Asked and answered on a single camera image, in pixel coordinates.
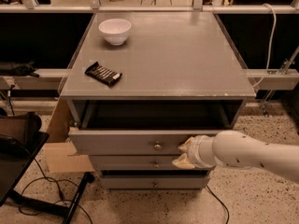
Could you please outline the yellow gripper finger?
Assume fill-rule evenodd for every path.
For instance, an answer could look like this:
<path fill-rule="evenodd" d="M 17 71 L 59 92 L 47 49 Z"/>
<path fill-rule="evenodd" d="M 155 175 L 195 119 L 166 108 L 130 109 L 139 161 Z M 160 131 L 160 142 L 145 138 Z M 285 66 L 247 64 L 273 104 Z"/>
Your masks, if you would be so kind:
<path fill-rule="evenodd" d="M 172 161 L 172 164 L 179 169 L 191 170 L 195 168 L 186 154 L 180 155 L 177 159 Z"/>
<path fill-rule="evenodd" d="M 192 141 L 193 141 L 193 137 L 188 138 L 182 145 L 180 145 L 180 146 L 178 147 L 178 149 L 179 149 L 181 152 L 186 153 L 186 152 L 188 151 L 189 146 L 190 146 L 190 144 L 192 143 Z"/>

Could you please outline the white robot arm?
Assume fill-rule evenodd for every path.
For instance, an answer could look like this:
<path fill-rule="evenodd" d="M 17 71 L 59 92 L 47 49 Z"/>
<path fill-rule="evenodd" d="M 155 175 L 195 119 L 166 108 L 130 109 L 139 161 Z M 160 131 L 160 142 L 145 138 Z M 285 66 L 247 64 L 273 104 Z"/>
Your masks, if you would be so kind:
<path fill-rule="evenodd" d="M 241 132 L 223 131 L 215 136 L 192 136 L 178 149 L 182 154 L 172 164 L 179 169 L 254 167 L 299 183 L 299 146 L 268 143 Z"/>

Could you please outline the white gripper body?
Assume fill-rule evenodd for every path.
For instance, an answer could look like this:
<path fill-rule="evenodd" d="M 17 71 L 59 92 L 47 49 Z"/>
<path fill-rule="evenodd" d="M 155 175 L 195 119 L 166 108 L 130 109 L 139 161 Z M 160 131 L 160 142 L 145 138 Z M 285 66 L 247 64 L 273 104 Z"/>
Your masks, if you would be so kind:
<path fill-rule="evenodd" d="M 192 164 L 198 168 L 210 168 L 216 165 L 213 152 L 213 137 L 197 135 L 187 151 L 187 156 Z"/>

